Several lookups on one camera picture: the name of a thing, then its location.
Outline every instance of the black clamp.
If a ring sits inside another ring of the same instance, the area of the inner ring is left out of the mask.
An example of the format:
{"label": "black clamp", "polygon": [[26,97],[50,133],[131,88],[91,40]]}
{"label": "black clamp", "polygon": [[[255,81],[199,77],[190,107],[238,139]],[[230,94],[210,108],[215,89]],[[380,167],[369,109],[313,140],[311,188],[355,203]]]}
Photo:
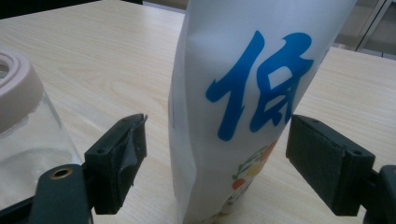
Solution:
{"label": "black clamp", "polygon": [[35,196],[0,211],[0,223],[92,223],[116,214],[147,156],[142,114],[118,121],[86,153],[85,162],[66,164],[40,176]]}
{"label": "black clamp", "polygon": [[396,166],[373,170],[375,155],[322,122],[294,115],[286,152],[291,164],[337,216],[396,224]]}

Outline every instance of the blue chinese character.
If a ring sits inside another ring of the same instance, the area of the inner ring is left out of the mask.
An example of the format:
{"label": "blue chinese character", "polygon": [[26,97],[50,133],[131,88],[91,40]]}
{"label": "blue chinese character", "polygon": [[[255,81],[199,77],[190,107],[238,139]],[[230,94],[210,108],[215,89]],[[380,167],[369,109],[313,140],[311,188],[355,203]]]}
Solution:
{"label": "blue chinese character", "polygon": [[[263,62],[257,71],[257,82],[261,92],[256,112],[250,122],[250,130],[257,132],[271,120],[276,126],[282,119],[279,112],[287,106],[285,122],[291,117],[292,103],[300,78],[311,68],[313,60],[305,60],[300,56],[311,45],[309,35],[295,33],[284,38],[285,46]],[[206,91],[206,98],[215,103],[230,93],[227,108],[220,124],[218,136],[224,141],[233,138],[238,121],[244,110],[243,99],[245,87],[251,67],[264,48],[264,38],[256,32],[233,68],[220,80],[214,80]],[[281,67],[287,67],[292,77],[271,88],[269,75]],[[277,97],[282,100],[265,111],[266,105]]]}

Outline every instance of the white jar lid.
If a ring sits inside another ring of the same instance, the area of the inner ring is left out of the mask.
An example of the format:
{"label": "white jar lid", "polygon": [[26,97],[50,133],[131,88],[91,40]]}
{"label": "white jar lid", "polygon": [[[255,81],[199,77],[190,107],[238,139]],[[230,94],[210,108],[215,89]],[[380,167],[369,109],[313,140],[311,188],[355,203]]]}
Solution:
{"label": "white jar lid", "polygon": [[44,94],[43,84],[23,55],[0,49],[0,64],[8,68],[0,77],[0,133],[33,112]]}

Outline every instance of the wooden table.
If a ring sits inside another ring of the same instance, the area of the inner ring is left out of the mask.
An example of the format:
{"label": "wooden table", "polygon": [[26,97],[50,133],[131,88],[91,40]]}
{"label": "wooden table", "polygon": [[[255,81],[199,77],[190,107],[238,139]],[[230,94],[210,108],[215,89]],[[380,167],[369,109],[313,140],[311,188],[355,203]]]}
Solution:
{"label": "wooden table", "polygon": [[[167,95],[184,15],[105,0],[0,21],[0,46],[24,52],[82,156],[118,119],[148,114],[148,157],[123,208],[96,223],[177,223]],[[396,163],[396,62],[331,49],[296,113]],[[285,157],[287,128],[239,210],[216,223],[361,223],[336,217]]]}

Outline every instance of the white plastic bag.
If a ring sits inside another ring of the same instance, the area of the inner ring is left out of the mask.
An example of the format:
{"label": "white plastic bag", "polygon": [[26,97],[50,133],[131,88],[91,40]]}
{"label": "white plastic bag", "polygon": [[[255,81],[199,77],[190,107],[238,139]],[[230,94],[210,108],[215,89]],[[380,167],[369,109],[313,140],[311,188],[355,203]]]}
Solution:
{"label": "white plastic bag", "polygon": [[230,213],[356,0],[190,0],[169,95],[179,223]]}

